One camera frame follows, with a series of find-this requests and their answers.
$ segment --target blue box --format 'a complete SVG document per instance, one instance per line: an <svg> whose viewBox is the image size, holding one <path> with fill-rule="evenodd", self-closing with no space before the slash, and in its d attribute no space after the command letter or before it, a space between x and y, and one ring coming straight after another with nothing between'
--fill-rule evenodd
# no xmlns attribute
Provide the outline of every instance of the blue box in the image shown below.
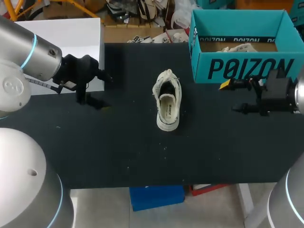
<svg viewBox="0 0 304 228"><path fill-rule="evenodd" d="M294 0L289 15L294 26L304 24L304 0Z"/></svg>
<svg viewBox="0 0 304 228"><path fill-rule="evenodd" d="M199 41L275 43L277 52L202 52ZM194 10L189 49L196 83L267 78L279 67L295 79L304 63L304 43L284 10Z"/></svg>
<svg viewBox="0 0 304 228"><path fill-rule="evenodd" d="M182 203L185 192L182 186L150 186L130 188L133 211Z"/></svg>
<svg viewBox="0 0 304 228"><path fill-rule="evenodd" d="M196 4L204 10L216 10L231 4L234 0L197 0Z"/></svg>

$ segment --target shoe insole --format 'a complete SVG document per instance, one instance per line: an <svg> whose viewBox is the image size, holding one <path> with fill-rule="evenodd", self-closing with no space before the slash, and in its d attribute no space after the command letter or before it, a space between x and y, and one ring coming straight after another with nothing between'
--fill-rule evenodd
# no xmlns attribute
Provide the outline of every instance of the shoe insole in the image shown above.
<svg viewBox="0 0 304 228"><path fill-rule="evenodd" d="M166 124L172 124L175 121L175 102L172 97L162 97L161 116L165 119Z"/></svg>

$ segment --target white sneaker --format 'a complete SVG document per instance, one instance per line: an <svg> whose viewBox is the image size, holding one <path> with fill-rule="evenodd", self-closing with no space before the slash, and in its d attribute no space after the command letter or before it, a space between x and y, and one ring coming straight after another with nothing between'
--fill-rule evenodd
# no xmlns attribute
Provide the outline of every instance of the white sneaker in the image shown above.
<svg viewBox="0 0 304 228"><path fill-rule="evenodd" d="M172 70L165 70L158 76L152 91L158 109L158 127L166 132L175 130L180 122L181 85Z"/></svg>
<svg viewBox="0 0 304 228"><path fill-rule="evenodd" d="M221 51L217 51L217 52L257 52L257 50L255 50L250 43L246 43L246 44L240 44L230 49L229 47L225 47Z"/></svg>

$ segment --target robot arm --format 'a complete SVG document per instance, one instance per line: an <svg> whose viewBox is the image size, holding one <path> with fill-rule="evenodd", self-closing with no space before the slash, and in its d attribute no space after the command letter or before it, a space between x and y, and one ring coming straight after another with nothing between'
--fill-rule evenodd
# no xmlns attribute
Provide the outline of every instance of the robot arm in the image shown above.
<svg viewBox="0 0 304 228"><path fill-rule="evenodd" d="M259 113L268 116L271 112L290 112L304 114L304 69L298 78L292 81L286 77L283 69L270 70L265 83L261 76L250 76L246 79L230 79L224 82L220 90L253 88L256 93L256 104L237 104L233 111L243 114Z"/></svg>
<svg viewBox="0 0 304 228"><path fill-rule="evenodd" d="M29 84L23 73L39 81L53 79L58 88L35 80L31 82L48 86L58 94L63 87L76 91L76 101L82 105L103 107L102 101L86 94L86 85L95 76L106 82L112 81L98 67L98 61L88 55L80 59L72 55L62 57L59 47L0 17L0 86L3 86L0 87L0 118L21 109L29 101Z"/></svg>

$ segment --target cable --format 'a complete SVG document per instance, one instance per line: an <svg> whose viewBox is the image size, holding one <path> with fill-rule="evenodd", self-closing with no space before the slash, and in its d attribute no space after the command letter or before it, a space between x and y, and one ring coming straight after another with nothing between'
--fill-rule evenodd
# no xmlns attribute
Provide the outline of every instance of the cable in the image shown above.
<svg viewBox="0 0 304 228"><path fill-rule="evenodd" d="M28 78L28 77L26 77L26 79L30 83L33 83L33 84L36 84L36 85L39 85L39 86L43 86L43 87L48 88L48 89L51 89L51 87L52 87L51 85L43 83L43 82L40 82L38 80L34 80L34 79L31 79L31 78Z"/></svg>
<svg viewBox="0 0 304 228"><path fill-rule="evenodd" d="M38 85L38 86L42 86L42 87L48 88L48 89L50 89L50 90L55 91L55 92L58 93L58 94L61 93L62 88L63 88L62 86L55 87L55 86L52 86L52 85L49 85L49 84L40 82L40 81L38 81L38 80L28 78L28 77L26 77L26 79L27 79L27 81L30 82L30 83L33 83L33 84L36 84L36 85Z"/></svg>

